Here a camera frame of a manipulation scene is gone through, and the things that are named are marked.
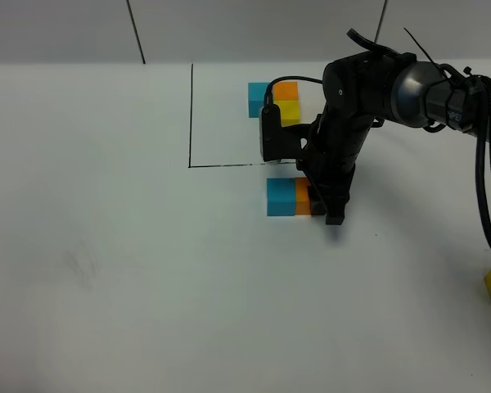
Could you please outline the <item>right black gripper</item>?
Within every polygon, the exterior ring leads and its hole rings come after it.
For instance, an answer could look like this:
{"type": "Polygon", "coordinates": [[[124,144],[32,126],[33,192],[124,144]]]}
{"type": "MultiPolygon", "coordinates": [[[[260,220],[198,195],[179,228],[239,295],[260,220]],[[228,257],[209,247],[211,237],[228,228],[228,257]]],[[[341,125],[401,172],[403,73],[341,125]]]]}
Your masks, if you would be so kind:
{"type": "Polygon", "coordinates": [[[325,207],[313,186],[307,186],[312,216],[326,214],[327,225],[341,225],[355,162],[368,134],[368,116],[323,114],[312,123],[304,147],[306,157],[297,160],[297,169],[320,189],[325,207]]]}

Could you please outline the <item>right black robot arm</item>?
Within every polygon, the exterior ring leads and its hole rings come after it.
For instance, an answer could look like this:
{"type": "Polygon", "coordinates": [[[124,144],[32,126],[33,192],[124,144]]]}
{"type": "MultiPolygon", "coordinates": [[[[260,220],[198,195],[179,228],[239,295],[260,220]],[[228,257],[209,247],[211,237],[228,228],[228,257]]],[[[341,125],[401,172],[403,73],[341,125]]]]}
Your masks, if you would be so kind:
{"type": "Polygon", "coordinates": [[[340,225],[369,130],[384,121],[431,133],[449,127],[484,131],[491,119],[491,83],[464,76],[447,64],[418,61],[411,53],[385,56],[363,52],[328,64],[323,112],[312,122],[299,160],[313,187],[313,212],[340,225]]]}

